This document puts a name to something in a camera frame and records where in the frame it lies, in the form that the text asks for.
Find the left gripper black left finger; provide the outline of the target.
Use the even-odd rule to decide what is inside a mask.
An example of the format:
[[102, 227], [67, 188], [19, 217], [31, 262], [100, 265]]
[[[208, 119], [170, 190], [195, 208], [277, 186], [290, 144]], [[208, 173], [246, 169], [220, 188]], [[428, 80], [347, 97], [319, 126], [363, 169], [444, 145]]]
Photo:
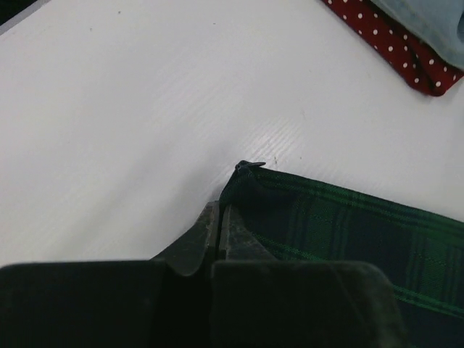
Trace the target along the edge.
[[150, 260], [1, 269], [3, 347], [208, 347], [218, 203]]

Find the green navy plaid skirt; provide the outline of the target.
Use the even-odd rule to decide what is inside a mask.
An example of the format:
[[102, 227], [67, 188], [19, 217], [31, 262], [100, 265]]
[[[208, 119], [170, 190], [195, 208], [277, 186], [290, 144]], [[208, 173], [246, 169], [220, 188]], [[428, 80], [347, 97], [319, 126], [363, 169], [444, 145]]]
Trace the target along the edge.
[[280, 260], [380, 268], [414, 347], [463, 345], [463, 224], [425, 210], [242, 161], [220, 195]]

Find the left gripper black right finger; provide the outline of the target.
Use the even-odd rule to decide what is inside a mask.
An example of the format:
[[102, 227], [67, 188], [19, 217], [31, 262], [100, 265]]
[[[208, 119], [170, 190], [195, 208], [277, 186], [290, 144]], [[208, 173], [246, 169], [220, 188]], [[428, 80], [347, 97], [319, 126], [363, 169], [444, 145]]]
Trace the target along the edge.
[[213, 347], [406, 347], [390, 280], [365, 262], [280, 261], [223, 215], [212, 266]]

